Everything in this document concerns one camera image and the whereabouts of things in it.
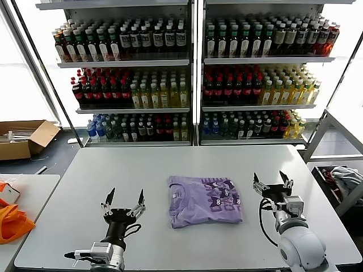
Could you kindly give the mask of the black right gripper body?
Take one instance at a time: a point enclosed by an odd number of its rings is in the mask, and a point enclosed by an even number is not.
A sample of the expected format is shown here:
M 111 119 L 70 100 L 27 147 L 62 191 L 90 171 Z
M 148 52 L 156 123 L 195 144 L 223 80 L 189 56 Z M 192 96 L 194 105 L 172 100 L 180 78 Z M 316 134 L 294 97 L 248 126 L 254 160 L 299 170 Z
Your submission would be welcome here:
M 283 184 L 267 185 L 262 190 L 262 196 L 272 200 L 274 203 L 285 203 L 285 197 L 291 196 L 291 188 Z

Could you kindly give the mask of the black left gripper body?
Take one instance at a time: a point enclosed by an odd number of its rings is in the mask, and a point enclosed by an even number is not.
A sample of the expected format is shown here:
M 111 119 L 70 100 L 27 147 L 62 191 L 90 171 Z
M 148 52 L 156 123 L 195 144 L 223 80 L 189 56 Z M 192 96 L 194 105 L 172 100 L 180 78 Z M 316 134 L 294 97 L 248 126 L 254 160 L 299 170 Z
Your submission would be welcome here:
M 104 243 L 112 245 L 126 245 L 124 239 L 131 234 L 138 232 L 141 225 L 136 223 L 135 216 L 131 216 L 131 209 L 111 209 L 111 215 L 104 216 L 108 229 Z

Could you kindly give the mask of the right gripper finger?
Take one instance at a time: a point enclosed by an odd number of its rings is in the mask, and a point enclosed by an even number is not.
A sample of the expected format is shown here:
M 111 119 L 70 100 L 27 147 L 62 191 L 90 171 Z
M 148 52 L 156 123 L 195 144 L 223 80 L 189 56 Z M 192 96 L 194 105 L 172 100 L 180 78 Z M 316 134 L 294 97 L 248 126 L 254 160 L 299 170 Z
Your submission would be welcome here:
M 266 184 L 263 184 L 259 181 L 259 178 L 256 173 L 254 173 L 253 183 L 252 183 L 253 189 L 260 194 L 261 196 L 266 190 L 269 190 L 269 186 Z
M 280 176 L 284 182 L 283 184 L 283 192 L 288 196 L 292 194 L 294 181 L 290 179 L 284 172 L 279 171 Z

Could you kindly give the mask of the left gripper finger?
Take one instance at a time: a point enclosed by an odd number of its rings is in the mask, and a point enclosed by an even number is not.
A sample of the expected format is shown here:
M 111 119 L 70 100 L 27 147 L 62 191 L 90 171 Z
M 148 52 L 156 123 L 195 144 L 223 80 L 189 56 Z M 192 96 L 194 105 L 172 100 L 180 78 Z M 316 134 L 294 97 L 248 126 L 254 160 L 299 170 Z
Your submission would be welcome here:
M 145 197 L 142 189 L 140 192 L 138 203 L 134 208 L 132 208 L 129 212 L 127 212 L 126 215 L 132 218 L 139 218 L 144 213 L 145 210 L 146 210 Z
M 113 188 L 110 191 L 110 193 L 106 196 L 105 201 L 101 203 L 101 207 L 104 211 L 104 216 L 112 215 L 111 204 L 113 201 L 113 196 L 114 196 L 115 190 L 116 190 L 116 188 Z

